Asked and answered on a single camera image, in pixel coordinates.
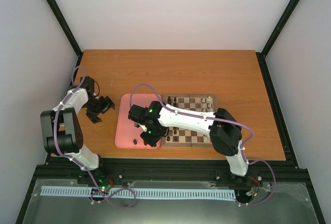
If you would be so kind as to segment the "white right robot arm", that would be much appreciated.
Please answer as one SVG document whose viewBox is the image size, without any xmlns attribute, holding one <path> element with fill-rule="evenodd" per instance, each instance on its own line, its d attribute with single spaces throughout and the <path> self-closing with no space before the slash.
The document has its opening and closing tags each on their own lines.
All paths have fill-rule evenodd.
<svg viewBox="0 0 331 224">
<path fill-rule="evenodd" d="M 228 111 L 196 112 L 184 110 L 169 104 L 153 101 L 148 108 L 143 108 L 136 123 L 144 130 L 146 142 L 151 144 L 164 136 L 170 127 L 178 127 L 208 136 L 214 150 L 226 157 L 230 172 L 244 177 L 248 172 L 242 141 L 242 128 L 253 132 L 246 125 L 237 122 Z"/>
</svg>

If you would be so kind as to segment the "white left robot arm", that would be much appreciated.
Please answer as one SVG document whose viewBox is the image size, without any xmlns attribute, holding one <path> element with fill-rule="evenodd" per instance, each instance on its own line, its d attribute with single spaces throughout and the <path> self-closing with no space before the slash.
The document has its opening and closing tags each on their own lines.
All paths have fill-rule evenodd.
<svg viewBox="0 0 331 224">
<path fill-rule="evenodd" d="M 68 89 L 66 97 L 56 107 L 41 113 L 43 145 L 47 153 L 65 157 L 83 171 L 90 170 L 90 179 L 102 184 L 107 180 L 108 172 L 99 166 L 100 156 L 84 145 L 77 114 L 85 108 L 88 119 L 96 124 L 102 121 L 99 114 L 114 109 L 115 104 L 108 96 L 95 94 L 93 78 L 82 77 L 81 81 Z"/>
</svg>

